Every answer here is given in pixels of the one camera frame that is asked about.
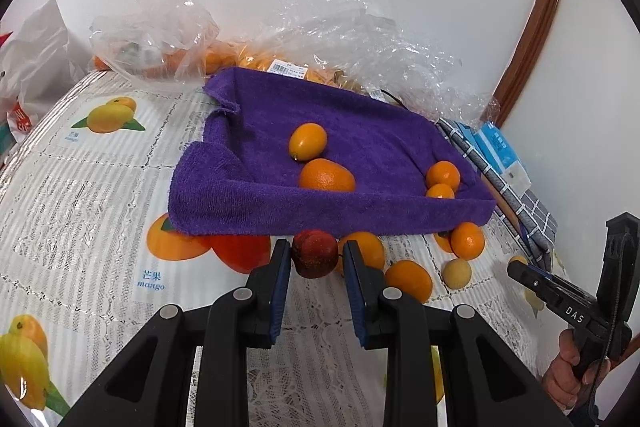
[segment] finger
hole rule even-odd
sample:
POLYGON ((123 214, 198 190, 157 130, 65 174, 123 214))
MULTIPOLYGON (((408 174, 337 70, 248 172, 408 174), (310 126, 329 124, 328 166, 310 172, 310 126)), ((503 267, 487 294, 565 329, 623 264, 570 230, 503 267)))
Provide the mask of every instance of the finger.
POLYGON ((561 389, 558 383, 553 378, 550 378, 548 382, 545 382, 545 389, 549 396, 553 398, 555 402, 561 403, 568 409, 572 409, 575 406, 575 403, 578 401, 577 394, 571 394, 564 389, 561 389))
POLYGON ((580 362, 580 350, 574 342, 574 330, 564 330, 558 337, 560 344, 560 357, 571 365, 578 365, 580 362))
POLYGON ((558 400, 556 400, 553 396, 551 397, 551 400, 554 401, 554 403, 559 407, 559 409, 561 411, 566 410, 566 407, 564 405, 562 405, 560 402, 558 402, 558 400))
MULTIPOLYGON (((582 383, 584 385, 591 385, 593 383, 593 380, 595 380, 596 378, 596 372, 598 370, 599 365, 600 365, 599 360, 597 362, 593 362, 589 366, 589 368, 584 372, 584 375, 582 375, 582 383)), ((600 370, 600 374, 598 375, 597 385, 600 385, 600 383, 602 383, 602 381, 604 380, 604 377, 606 377, 607 373, 610 371, 610 368, 611 368, 611 362, 607 359, 602 364, 602 369, 600 370)))
POLYGON ((574 377, 574 371, 568 362, 558 355, 551 362, 549 369, 553 374, 554 380, 560 386, 560 389, 570 394, 578 394, 578 391, 580 391, 580 381, 574 377))

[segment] screw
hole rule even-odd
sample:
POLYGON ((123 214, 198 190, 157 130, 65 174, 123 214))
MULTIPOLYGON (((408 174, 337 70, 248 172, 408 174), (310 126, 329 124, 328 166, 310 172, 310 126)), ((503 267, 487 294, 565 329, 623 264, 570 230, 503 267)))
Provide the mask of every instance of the screw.
POLYGON ((246 301, 251 298, 254 293, 249 288, 237 288, 234 291, 234 299, 237 301, 246 301))
POLYGON ((164 319, 172 319, 178 314, 178 306, 175 304, 167 304, 160 308, 160 316, 164 319))
POLYGON ((393 286, 389 286, 382 290, 382 295, 386 299, 390 301, 395 301, 402 297, 402 292, 398 288, 394 288, 393 286))
POLYGON ((458 317, 462 317, 463 319, 471 319, 474 317, 474 315, 476 315, 476 310, 468 304, 460 304, 460 306, 456 308, 456 313, 458 314, 458 317))

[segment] white lace tablecloth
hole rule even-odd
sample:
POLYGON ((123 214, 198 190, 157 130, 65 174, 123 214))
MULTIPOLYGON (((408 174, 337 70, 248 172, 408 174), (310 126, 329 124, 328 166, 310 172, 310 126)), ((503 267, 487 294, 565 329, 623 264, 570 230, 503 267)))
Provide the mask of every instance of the white lace tablecloth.
MULTIPOLYGON (((201 91, 136 89, 114 73, 92 73, 0 174, 0 333, 17 315, 37 318, 49 340, 50 379, 70 404, 162 305, 205 306, 246 280, 211 252, 172 262, 146 247, 149 226, 166 212, 174 167, 201 139, 214 106, 201 91), (136 100, 143 132, 72 127, 116 96, 136 100)), ((451 255, 433 237, 383 239, 389 261, 414 259, 431 273, 429 305, 474 306, 533 372, 543 370, 549 357, 538 356, 540 322, 506 274, 520 247, 495 216, 484 233, 485 251, 459 291, 443 284, 451 255)), ((292 271, 278 342, 251 349, 247 369, 254 426, 382 425, 386 353, 360 348, 338 274, 306 280, 292 271)), ((194 397, 198 360, 192 380, 194 397)), ((442 402, 439 410, 444 415, 442 402)), ((60 416, 45 409, 32 419, 52 426, 60 416)))

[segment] clear plastic wrap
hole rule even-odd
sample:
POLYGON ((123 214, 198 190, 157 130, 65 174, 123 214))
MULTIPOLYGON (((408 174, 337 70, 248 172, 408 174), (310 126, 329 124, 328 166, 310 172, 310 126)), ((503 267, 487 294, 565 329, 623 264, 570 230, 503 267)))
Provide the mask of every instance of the clear plastic wrap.
POLYGON ((387 100, 430 120, 451 118, 477 128, 485 109, 489 119, 497 110, 491 93, 449 86, 447 73, 460 64, 435 46, 409 40, 386 0, 288 5, 239 46, 239 66, 267 71, 275 59, 308 68, 307 80, 378 98, 385 96, 383 90, 387 100))
POLYGON ((94 19, 94 54, 134 82, 202 84, 207 49, 220 32, 209 11, 196 0, 136 1, 137 14, 94 19))

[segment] plastic bag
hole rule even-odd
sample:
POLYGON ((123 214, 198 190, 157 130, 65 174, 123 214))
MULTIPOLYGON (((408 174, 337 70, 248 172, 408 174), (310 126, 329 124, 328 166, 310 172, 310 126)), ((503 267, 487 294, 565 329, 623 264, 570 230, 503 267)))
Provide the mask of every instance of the plastic bag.
POLYGON ((209 11, 196 0, 136 1, 140 13, 94 19, 94 54, 133 82, 201 85, 207 49, 220 32, 209 11))
POLYGON ((49 0, 0 49, 0 121, 7 119, 18 143, 84 75, 68 44, 58 4, 49 0))
POLYGON ((386 0, 287 6, 244 43, 238 65, 270 71, 274 60, 308 68, 307 80, 368 92, 430 120, 446 117, 477 128, 485 109, 489 117, 497 109, 491 93, 447 85, 447 73, 459 62, 435 46, 409 40, 391 18, 386 0))

